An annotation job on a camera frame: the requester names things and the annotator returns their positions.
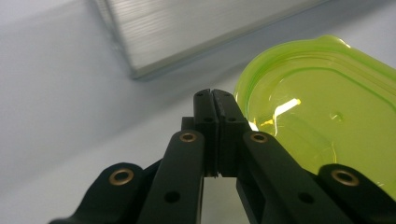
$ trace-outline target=green plastic container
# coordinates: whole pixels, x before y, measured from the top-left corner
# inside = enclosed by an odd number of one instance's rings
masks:
[[[256,57],[234,93],[253,129],[306,170],[353,167],[396,200],[396,70],[325,35]]]

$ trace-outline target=white tabletop surface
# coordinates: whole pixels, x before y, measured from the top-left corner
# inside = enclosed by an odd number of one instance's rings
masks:
[[[93,180],[163,156],[202,89],[233,91],[257,54],[337,35],[396,67],[396,1],[329,1],[133,80],[91,4],[0,3],[0,223],[70,216]],[[206,179],[202,223],[248,223],[235,179]]]

